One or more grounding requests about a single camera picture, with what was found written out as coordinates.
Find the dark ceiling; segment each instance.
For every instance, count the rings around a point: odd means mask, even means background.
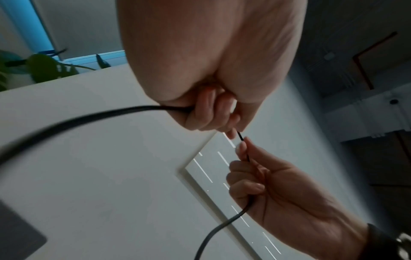
[[[411,0],[308,0],[297,57],[323,97],[364,79],[353,56],[392,32],[398,35],[360,58],[373,76],[411,60]],[[332,51],[335,58],[326,61]]]

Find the human hand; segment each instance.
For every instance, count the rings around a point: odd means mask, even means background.
[[[164,105],[198,105],[190,116],[171,115],[188,129],[218,129],[231,138],[284,80],[306,6],[307,0],[117,0],[127,60],[146,94]],[[225,92],[213,107],[202,86],[215,84]],[[237,105],[227,119],[222,107],[231,99]]]
[[[357,259],[367,225],[347,212],[308,174],[254,145],[249,138],[236,148],[241,161],[230,164],[230,195],[259,225],[283,243],[315,259]]]

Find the cord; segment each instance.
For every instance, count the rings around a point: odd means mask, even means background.
[[[115,110],[110,110],[110,111],[104,111],[104,112],[99,112],[95,114],[90,114],[86,116],[69,119],[67,121],[63,121],[61,123],[57,123],[49,127],[46,127],[43,130],[40,130],[34,134],[24,137],[14,142],[13,144],[10,144],[0,153],[0,169],[4,167],[4,165],[7,162],[11,161],[12,159],[15,159],[17,156],[24,154],[25,152],[29,151],[31,148],[35,147],[36,145],[56,135],[64,133],[67,130],[76,128],[78,126],[86,125],[92,122],[96,122],[99,120],[103,120],[106,118],[110,118],[110,117],[118,117],[121,115],[126,115],[126,114],[131,114],[131,113],[136,113],[136,112],[143,112],[143,111],[151,111],[151,110],[180,111],[184,113],[189,113],[190,111],[193,110],[193,108],[192,107],[180,108],[180,107],[170,107],[170,106],[138,106],[138,107],[121,108],[121,109],[115,109]],[[241,136],[241,134],[239,132],[237,133],[240,139],[243,140],[243,137]],[[201,257],[201,254],[204,251],[204,248],[206,248],[206,245],[210,241],[210,239],[218,231],[230,225],[232,222],[234,222],[235,220],[240,218],[242,215],[244,215],[244,213],[250,209],[252,204],[253,204],[253,197],[250,196],[246,207],[240,213],[238,213],[234,217],[230,218],[229,220],[225,221],[224,223],[220,224],[218,227],[213,229],[207,235],[207,237],[205,237],[204,241],[201,243],[201,246],[198,249],[196,257],[194,259],[199,260]]]

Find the person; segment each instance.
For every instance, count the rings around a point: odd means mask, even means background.
[[[117,0],[127,61],[146,94],[189,130],[243,131],[284,80],[307,0]],[[235,110],[230,108],[237,101]]]
[[[398,242],[367,225],[307,173],[247,137],[235,152],[240,160],[226,177],[231,197],[244,208],[254,196],[247,214],[283,243],[319,260],[408,259],[410,236]]]
[[[189,114],[169,113],[189,130],[216,129],[233,139],[288,73],[306,7],[307,0],[117,0],[117,16],[147,96],[193,106]],[[240,207],[255,196],[247,213],[285,244],[321,260],[405,256],[406,235],[397,242],[365,224],[291,163],[248,138],[236,152],[231,196]]]

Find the thin black wire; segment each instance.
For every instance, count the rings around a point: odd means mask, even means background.
[[[143,112],[143,111],[150,111],[150,110],[167,110],[167,111],[180,111],[180,112],[188,113],[192,109],[193,109],[192,107],[179,108],[179,107],[170,107],[170,106],[138,106],[138,107],[121,108],[121,109],[115,109],[115,110],[110,110],[110,111],[104,111],[104,112],[99,112],[95,114],[90,114],[86,116],[69,119],[67,121],[63,121],[61,123],[57,123],[55,125],[46,127],[43,130],[40,130],[34,134],[31,134],[27,137],[24,137],[14,142],[13,144],[8,145],[8,147],[5,148],[0,153],[0,169],[4,167],[4,165],[7,162],[15,159],[19,155],[24,154],[25,152],[29,151],[31,148],[35,147],[36,145],[46,141],[47,139],[50,139],[54,136],[64,133],[67,130],[76,128],[78,126],[82,126],[85,124],[89,124],[89,123],[96,122],[96,121],[103,120],[103,119],[110,118],[110,117],[118,117],[121,115],[126,115],[126,114],[131,114],[131,113],[136,113],[136,112]],[[243,137],[241,136],[241,134],[239,132],[237,133],[240,139],[243,140]],[[222,230],[223,228],[230,225],[235,220],[239,219],[242,215],[244,215],[244,213],[250,209],[252,204],[253,204],[253,197],[250,196],[246,207],[240,213],[238,213],[234,217],[228,219],[227,221],[225,221],[224,223],[220,224],[218,227],[213,229],[207,235],[207,237],[205,237],[204,241],[201,243],[201,246],[198,249],[196,257],[194,259],[199,260],[201,257],[201,254],[204,251],[204,248],[206,248],[206,245],[210,241],[210,239],[218,231]]]

